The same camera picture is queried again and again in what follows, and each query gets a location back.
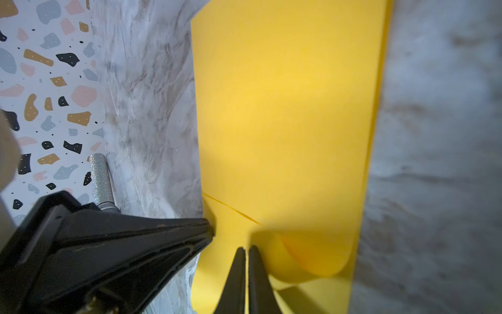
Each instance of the yellow paper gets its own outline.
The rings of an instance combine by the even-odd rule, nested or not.
[[[202,191],[216,224],[193,282],[199,314],[250,244],[279,294],[330,283],[342,304],[329,312],[346,311],[389,10],[387,0],[212,0],[193,19]]]

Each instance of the silver cylinder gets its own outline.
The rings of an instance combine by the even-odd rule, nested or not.
[[[91,164],[94,202],[103,212],[120,214],[120,210],[115,206],[115,200],[113,199],[106,157],[100,153],[92,154],[89,157],[89,162]]]

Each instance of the marble table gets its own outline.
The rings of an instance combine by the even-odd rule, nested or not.
[[[206,0],[91,0],[126,214],[199,217],[190,20]],[[351,313],[502,309],[502,2],[396,0]],[[196,261],[156,314],[192,313]]]

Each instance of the folded yellow paper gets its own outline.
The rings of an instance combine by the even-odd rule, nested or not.
[[[199,314],[214,310],[238,246],[258,245],[277,290],[347,268],[351,281],[389,10],[212,0],[193,19],[204,210],[216,226],[193,282]],[[346,310],[341,287],[332,293]]]

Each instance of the beige blurred object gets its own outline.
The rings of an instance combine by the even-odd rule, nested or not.
[[[0,191],[14,178],[20,157],[18,143],[2,114],[2,119],[0,119]]]

